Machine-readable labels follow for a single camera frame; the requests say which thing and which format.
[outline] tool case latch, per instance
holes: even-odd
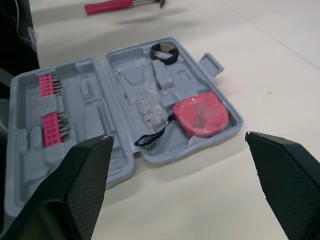
[[[208,77],[210,77],[210,79],[215,78],[215,76],[225,70],[225,68],[210,53],[207,52],[199,61],[199,65],[205,70],[205,73],[208,75]]]

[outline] pink hammer handle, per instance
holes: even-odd
[[[96,14],[105,11],[117,10],[130,7],[134,4],[133,0],[110,0],[100,3],[86,4],[84,9],[86,14]]]

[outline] tool case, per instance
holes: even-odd
[[[176,46],[177,62],[153,63],[150,49],[157,43]],[[116,49],[104,61],[85,58],[16,76],[10,92],[6,213],[16,217],[69,149],[86,139],[113,134],[106,182],[111,188],[132,176],[136,152],[152,166],[160,167],[232,138],[243,120],[212,83],[223,70],[211,54],[206,53],[196,62],[175,39],[165,38]],[[39,79],[44,75],[58,76],[61,94],[42,94]],[[208,92],[213,92],[228,112],[223,131],[208,138],[190,137],[174,121],[152,145],[134,145],[140,136],[163,128],[176,103]],[[44,117],[52,113],[64,114],[68,119],[69,137],[45,147]]]

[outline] hammer head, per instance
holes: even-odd
[[[155,2],[160,3],[160,8],[162,9],[166,3],[166,0],[155,0]]]

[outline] black object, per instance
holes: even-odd
[[[320,163],[300,144],[247,132],[262,190],[289,240],[320,240]]]
[[[19,9],[20,19],[23,18],[23,9]],[[0,1],[0,23],[2,37],[0,37],[0,68],[13,76],[39,68],[37,53],[32,47],[24,43],[17,35],[17,7],[15,1]]]
[[[90,240],[104,200],[114,139],[72,147],[36,189],[4,240]]]
[[[134,145],[139,146],[139,147],[145,147],[145,146],[152,144],[155,140],[159,139],[165,133],[165,129],[166,129],[168,123],[170,123],[171,121],[174,121],[174,120],[176,120],[176,116],[174,114],[169,115],[166,122],[165,122],[164,127],[160,131],[158,131],[154,134],[150,134],[150,135],[147,135],[147,134],[143,135],[134,143]],[[139,143],[142,139],[145,139],[145,138],[151,138],[151,139],[149,141],[144,142],[144,143]]]
[[[157,54],[157,52],[163,52],[167,54],[171,54],[172,56],[165,58],[161,57]],[[174,64],[179,57],[179,50],[174,45],[171,45],[169,43],[157,43],[151,47],[150,50],[150,58],[152,60],[159,59],[161,62],[163,62],[165,65],[171,65]]]

